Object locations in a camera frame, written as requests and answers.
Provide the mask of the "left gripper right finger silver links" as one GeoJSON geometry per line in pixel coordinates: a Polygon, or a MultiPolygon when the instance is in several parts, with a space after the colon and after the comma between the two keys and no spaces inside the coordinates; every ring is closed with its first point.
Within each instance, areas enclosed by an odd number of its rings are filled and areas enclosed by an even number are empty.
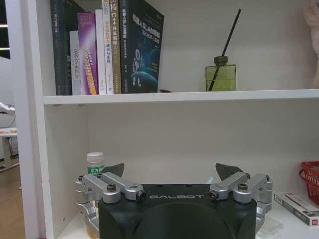
{"type": "Polygon", "coordinates": [[[272,209],[273,181],[270,176],[256,174],[251,177],[239,167],[217,163],[216,171],[221,179],[210,185],[208,196],[211,201],[222,201],[233,195],[233,200],[242,205],[256,203],[255,232],[264,224],[266,214],[272,209]]]}

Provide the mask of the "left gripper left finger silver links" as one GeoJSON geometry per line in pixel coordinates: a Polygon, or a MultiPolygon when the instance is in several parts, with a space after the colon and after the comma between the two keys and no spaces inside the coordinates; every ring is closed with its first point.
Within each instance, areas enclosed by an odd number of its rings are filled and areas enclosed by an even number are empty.
{"type": "Polygon", "coordinates": [[[92,174],[81,175],[75,182],[76,203],[84,216],[89,236],[99,235],[98,215],[93,202],[103,200],[106,204],[120,201],[123,195],[130,201],[142,201],[146,193],[141,184],[125,181],[121,176],[124,164],[106,167],[97,176],[92,174]]]}

